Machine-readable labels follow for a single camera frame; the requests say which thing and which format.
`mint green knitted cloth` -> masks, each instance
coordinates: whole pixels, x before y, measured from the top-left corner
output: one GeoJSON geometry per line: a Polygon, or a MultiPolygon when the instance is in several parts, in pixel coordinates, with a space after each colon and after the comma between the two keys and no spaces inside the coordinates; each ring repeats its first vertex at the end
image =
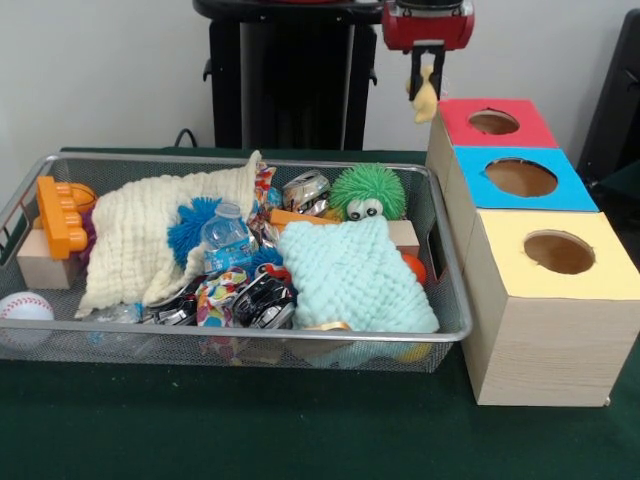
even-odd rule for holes
{"type": "Polygon", "coordinates": [[[291,223],[278,250],[298,290],[296,328],[337,321],[364,332],[439,328],[383,217],[340,225],[291,223]]]}

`orange plastic toy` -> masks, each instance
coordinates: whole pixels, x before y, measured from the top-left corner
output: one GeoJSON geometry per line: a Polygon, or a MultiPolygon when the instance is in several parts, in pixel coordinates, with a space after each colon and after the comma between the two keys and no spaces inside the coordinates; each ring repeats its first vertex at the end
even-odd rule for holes
{"type": "Polygon", "coordinates": [[[314,225],[333,225],[340,223],[334,220],[327,220],[326,218],[302,215],[300,213],[288,212],[286,210],[274,209],[271,211],[271,225],[276,227],[278,231],[284,231],[285,227],[291,222],[310,222],[314,225]]]}
{"type": "Polygon", "coordinates": [[[84,185],[38,177],[38,208],[51,258],[66,260],[72,252],[87,248],[87,232],[82,228],[80,212],[89,210],[96,198],[84,185]]]}
{"type": "Polygon", "coordinates": [[[402,259],[406,262],[407,265],[409,265],[409,268],[413,271],[413,273],[416,274],[416,277],[418,277],[418,283],[420,283],[420,285],[424,285],[425,283],[427,283],[427,269],[424,267],[424,264],[420,261],[420,259],[414,257],[413,255],[409,255],[408,253],[403,254],[402,259]]]}

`wire mesh basket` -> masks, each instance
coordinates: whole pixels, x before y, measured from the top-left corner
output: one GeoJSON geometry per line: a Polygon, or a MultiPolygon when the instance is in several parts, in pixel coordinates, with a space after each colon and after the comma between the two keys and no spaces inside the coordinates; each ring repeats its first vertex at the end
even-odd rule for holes
{"type": "MultiPolygon", "coordinates": [[[[244,159],[60,153],[41,160],[0,215],[6,238],[0,266],[0,298],[26,290],[16,253],[38,216],[36,178],[90,186],[98,195],[127,182],[159,175],[187,175],[241,166],[244,159]]],[[[270,160],[274,185],[309,169],[332,182],[352,163],[270,160]]],[[[85,290],[80,277],[70,290],[34,290],[55,312],[55,322],[0,319],[0,358],[34,361],[148,363],[166,365],[248,365],[432,372],[453,342],[471,331],[471,315],[442,194],[431,173],[415,165],[387,165],[407,192],[407,217],[420,241],[428,270],[425,291],[439,320],[433,334],[305,330],[257,330],[192,326],[88,323],[74,320],[85,290]],[[36,339],[10,348],[6,336],[36,339]],[[221,345],[229,346],[233,355],[221,345]]]]}

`green spiky ball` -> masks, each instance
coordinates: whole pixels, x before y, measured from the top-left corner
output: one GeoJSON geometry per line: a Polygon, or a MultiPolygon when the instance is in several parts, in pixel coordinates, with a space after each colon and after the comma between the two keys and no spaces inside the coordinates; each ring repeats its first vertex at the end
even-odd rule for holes
{"type": "Polygon", "coordinates": [[[344,171],[333,184],[329,204],[347,218],[349,202],[369,198],[382,203],[382,214],[387,220],[400,220],[404,215],[406,198],[398,175],[376,164],[357,165],[344,171]]]}

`white wall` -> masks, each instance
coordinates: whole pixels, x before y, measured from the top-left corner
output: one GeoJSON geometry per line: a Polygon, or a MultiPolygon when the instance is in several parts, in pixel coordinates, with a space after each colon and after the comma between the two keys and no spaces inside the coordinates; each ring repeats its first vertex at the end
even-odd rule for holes
{"type": "MultiPolygon", "coordinates": [[[[477,0],[470,46],[449,55],[450,96],[529,97],[579,157],[634,0],[477,0]]],[[[0,204],[64,145],[213,144],[208,22],[184,0],[0,1],[0,204]]],[[[409,59],[378,45],[365,148],[425,149],[404,93],[409,59]]]]}

